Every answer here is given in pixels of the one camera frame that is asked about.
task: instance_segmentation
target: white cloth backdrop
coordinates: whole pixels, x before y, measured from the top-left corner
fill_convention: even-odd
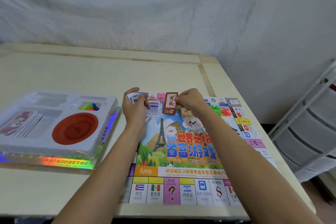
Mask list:
[[[0,41],[199,53],[228,69],[256,0],[0,0]]]

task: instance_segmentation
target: bus icon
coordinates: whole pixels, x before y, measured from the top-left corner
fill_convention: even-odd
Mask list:
[[[199,190],[207,190],[207,185],[205,181],[198,181]]]

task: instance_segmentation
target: dollar sign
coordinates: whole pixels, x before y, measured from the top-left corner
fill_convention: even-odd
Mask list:
[[[219,198],[221,198],[221,196],[223,195],[223,193],[221,192],[221,188],[218,187],[218,185],[217,185],[216,191],[217,191],[217,196],[219,196]]]

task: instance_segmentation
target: cartoon bear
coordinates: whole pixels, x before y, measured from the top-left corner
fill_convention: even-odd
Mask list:
[[[182,126],[185,127],[186,131],[188,132],[193,131],[194,133],[196,132],[198,134],[205,132],[205,128],[198,118],[192,116],[192,117],[182,117],[182,119],[183,119]]]
[[[167,136],[175,136],[176,133],[177,133],[176,127],[174,127],[174,126],[168,126],[168,127],[166,127],[165,134]]]

